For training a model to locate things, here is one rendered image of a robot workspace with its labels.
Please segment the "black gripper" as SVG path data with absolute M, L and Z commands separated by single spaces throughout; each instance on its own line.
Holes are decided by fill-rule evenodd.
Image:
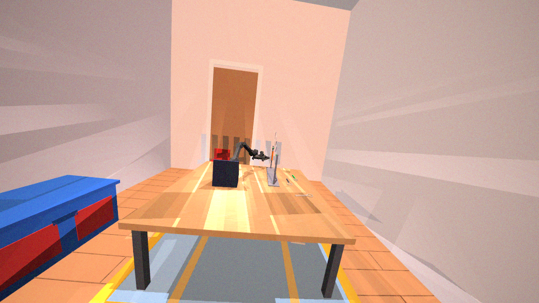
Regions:
M 259 157 L 259 154 L 258 154 L 258 158 L 257 159 L 261 159 L 262 161 L 265 161 L 267 159 L 270 159 L 270 157 L 267 157 L 265 156 L 264 154 L 262 154 L 262 157 Z

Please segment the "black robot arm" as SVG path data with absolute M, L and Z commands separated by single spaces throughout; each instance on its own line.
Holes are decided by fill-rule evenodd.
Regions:
M 234 156 L 230 159 L 230 161 L 239 161 L 239 159 L 237 157 L 239 156 L 240 150 L 243 147 L 249 152 L 249 154 L 250 154 L 250 156 L 252 157 L 253 160 L 258 158 L 258 150 L 257 149 L 252 150 L 245 142 L 239 142 L 239 143 L 236 144 L 236 151 L 234 153 Z M 263 151 L 260 151 L 259 157 L 262 157 L 263 153 L 264 153 Z

